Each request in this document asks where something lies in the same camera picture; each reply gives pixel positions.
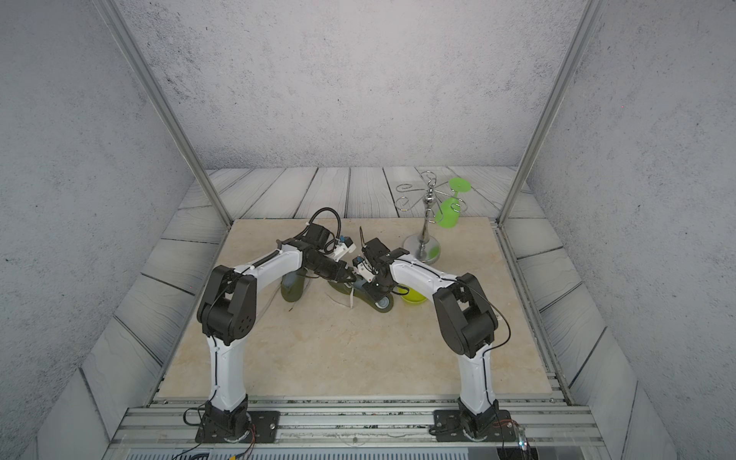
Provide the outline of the olive green shoe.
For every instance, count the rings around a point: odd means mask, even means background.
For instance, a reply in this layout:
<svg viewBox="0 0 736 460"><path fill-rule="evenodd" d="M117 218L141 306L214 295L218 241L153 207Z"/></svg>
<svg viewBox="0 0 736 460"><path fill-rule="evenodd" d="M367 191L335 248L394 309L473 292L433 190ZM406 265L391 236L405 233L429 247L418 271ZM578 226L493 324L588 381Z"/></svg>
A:
<svg viewBox="0 0 736 460"><path fill-rule="evenodd" d="M349 298L355 299L358 297L358 299L381 314L390 312L394 307L394 298L390 292L383 292L361 277L352 283L329 281L328 284L336 291L348 295Z"/></svg>
<svg viewBox="0 0 736 460"><path fill-rule="evenodd" d="M282 277L280 292L283 299L289 303L295 303L301 299L307 271L304 268L292 271Z"/></svg>

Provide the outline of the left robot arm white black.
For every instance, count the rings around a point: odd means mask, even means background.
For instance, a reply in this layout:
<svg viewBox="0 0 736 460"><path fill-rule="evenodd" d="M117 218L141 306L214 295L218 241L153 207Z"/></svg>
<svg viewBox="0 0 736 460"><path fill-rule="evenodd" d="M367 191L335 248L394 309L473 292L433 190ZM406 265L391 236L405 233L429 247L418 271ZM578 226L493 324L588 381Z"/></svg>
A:
<svg viewBox="0 0 736 460"><path fill-rule="evenodd" d="M274 251L254 262L213 268L197 310L211 360L211 392L202 405L195 436L199 444L256 441L248 414L243 365L245 338L257 321L259 292L289 274L312 272L328 281L356 281L356 274L343 260L356 250L356 245L341 234L341 225L331 231L315 222L326 212L334 215L337 211L319 209L303 230L278 241Z"/></svg>

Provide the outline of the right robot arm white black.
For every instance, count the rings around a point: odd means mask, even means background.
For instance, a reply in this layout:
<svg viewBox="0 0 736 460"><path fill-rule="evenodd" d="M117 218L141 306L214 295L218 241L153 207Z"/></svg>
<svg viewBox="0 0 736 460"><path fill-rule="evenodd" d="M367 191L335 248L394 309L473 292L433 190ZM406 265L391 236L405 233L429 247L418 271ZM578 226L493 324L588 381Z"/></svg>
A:
<svg viewBox="0 0 736 460"><path fill-rule="evenodd" d="M402 286L433 302L442 338L457 354L460 426L471 440L487 439L501 422L491 364L498 316L477 278L438 271L377 238L364 243L361 252L378 287L392 291Z"/></svg>

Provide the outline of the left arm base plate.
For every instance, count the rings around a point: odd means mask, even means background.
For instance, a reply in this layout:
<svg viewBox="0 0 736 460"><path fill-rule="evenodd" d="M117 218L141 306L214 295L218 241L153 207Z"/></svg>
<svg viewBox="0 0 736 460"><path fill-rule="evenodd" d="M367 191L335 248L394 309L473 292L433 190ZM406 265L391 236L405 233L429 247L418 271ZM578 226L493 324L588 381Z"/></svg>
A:
<svg viewBox="0 0 736 460"><path fill-rule="evenodd" d="M199 444L273 444L276 442L281 413L279 411L249 411L245 424L234 431L203 420L195 441Z"/></svg>

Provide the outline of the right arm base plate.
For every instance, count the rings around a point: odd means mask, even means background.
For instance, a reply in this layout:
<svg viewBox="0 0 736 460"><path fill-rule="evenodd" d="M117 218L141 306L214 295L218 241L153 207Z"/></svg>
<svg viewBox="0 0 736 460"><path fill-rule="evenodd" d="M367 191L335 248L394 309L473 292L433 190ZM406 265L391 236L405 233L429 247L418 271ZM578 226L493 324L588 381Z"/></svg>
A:
<svg viewBox="0 0 736 460"><path fill-rule="evenodd" d="M438 442L513 443L519 439L516 424L507 410L490 410L477 424L473 416L460 410L435 410L427 428Z"/></svg>

